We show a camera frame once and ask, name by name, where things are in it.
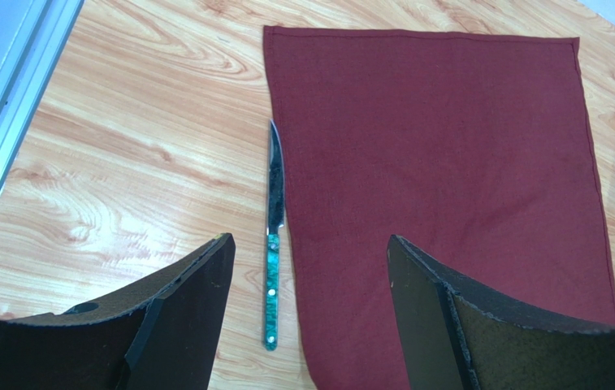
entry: wooden table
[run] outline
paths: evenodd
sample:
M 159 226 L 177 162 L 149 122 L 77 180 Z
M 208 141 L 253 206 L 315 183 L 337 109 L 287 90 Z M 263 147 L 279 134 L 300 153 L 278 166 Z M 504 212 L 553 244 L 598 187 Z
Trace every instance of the wooden table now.
M 0 318 L 62 312 L 232 232 L 211 387 L 314 387 L 287 251 L 280 347 L 261 342 L 264 24 L 581 37 L 615 270 L 615 27 L 578 2 L 530 3 L 87 1 L 0 198 Z

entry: green knife handle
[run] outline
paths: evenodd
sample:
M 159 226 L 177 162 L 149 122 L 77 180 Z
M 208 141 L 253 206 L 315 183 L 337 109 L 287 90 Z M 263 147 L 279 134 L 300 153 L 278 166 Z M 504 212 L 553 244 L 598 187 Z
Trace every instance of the green knife handle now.
M 278 274 L 279 274 L 278 234 L 269 234 L 266 238 L 266 321 L 264 327 L 264 345 L 273 351 L 278 345 Z

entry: red cloth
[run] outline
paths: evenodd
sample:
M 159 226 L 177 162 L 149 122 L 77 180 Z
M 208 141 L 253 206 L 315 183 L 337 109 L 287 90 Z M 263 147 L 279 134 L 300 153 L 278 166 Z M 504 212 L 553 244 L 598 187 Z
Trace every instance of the red cloth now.
M 264 53 L 319 388 L 409 386 L 391 234 L 512 297 L 615 324 L 578 39 L 269 27 Z

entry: knife blade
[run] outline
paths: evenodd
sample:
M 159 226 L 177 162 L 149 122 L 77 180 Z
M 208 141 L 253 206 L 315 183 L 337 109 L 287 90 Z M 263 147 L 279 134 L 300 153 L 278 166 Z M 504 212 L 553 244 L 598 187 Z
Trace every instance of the knife blade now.
M 285 184 L 283 152 L 280 148 L 278 129 L 270 123 L 269 135 L 269 196 L 266 216 L 266 289 L 264 346 L 273 351 L 278 346 L 278 295 L 279 295 L 279 228 L 284 225 Z

